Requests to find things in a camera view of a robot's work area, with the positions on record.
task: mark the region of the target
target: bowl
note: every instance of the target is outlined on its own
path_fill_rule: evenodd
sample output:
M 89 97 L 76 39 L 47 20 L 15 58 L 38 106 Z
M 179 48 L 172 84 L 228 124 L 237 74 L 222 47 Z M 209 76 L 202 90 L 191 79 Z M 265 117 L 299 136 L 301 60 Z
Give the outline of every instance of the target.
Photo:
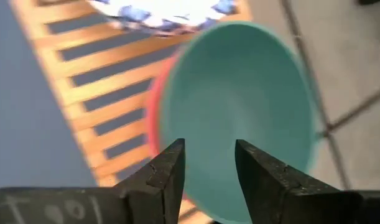
M 308 172 L 317 141 L 310 86 L 274 34 L 250 22 L 218 24 L 180 49 L 154 82 L 151 151 L 185 138 L 186 196 L 218 222 L 251 223 L 235 140 Z
M 236 0 L 87 0 L 115 29 L 171 37 L 205 30 L 235 14 Z

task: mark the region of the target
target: gray floor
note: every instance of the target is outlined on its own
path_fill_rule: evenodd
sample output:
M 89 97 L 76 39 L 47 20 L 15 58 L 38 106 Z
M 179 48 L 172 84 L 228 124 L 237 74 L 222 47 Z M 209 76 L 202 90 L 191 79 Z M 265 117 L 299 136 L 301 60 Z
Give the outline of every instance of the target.
M 301 31 L 296 40 L 305 46 L 321 92 L 321 130 L 330 133 L 318 146 L 312 174 L 339 188 L 380 189 L 380 3 L 359 7 L 353 0 L 287 1 Z M 303 52 L 294 42 L 288 9 L 281 0 L 249 2 L 255 22 L 275 31 L 294 51 Z M 61 32 L 97 22 L 100 18 L 87 17 L 51 28 Z M 145 37 L 117 37 L 63 54 L 70 60 Z M 74 82 L 82 85 L 158 60 L 176 47 L 80 75 Z M 149 82 L 91 100 L 86 107 L 93 110 L 144 91 Z M 141 116 L 142 110 L 135 111 L 96 131 L 105 133 Z M 143 141 L 138 136 L 107 155 L 114 157 Z M 144 162 L 121 172 L 120 178 Z M 0 1 L 0 186 L 94 184 L 15 18 L 7 3 Z

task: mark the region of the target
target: dish rack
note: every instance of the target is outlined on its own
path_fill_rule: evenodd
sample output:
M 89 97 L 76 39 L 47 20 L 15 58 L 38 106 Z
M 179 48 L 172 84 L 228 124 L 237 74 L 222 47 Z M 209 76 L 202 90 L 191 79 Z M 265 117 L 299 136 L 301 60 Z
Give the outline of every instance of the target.
M 169 39 L 148 37 L 65 60 L 61 53 L 63 50 L 119 37 L 125 33 L 111 28 L 107 22 L 57 34 L 50 30 L 49 24 L 96 14 L 84 0 L 11 0 L 10 3 L 98 185 L 116 184 L 117 172 L 149 157 L 148 145 L 145 143 L 112 159 L 108 159 L 104 152 L 144 134 L 144 120 L 139 119 L 104 134 L 97 134 L 95 126 L 143 108 L 147 91 L 91 111 L 86 109 L 84 102 L 155 77 L 162 70 L 165 59 L 80 86 L 75 85 L 73 77 L 177 45 L 191 39 L 192 35 Z M 251 13 L 246 0 L 238 0 L 238 7 L 238 14 L 227 16 L 223 20 L 250 21 Z M 180 214 L 193 209 L 192 203 L 183 200 Z M 180 223 L 193 223 L 195 220 L 197 223 L 207 223 L 210 218 L 202 212 L 195 212 Z

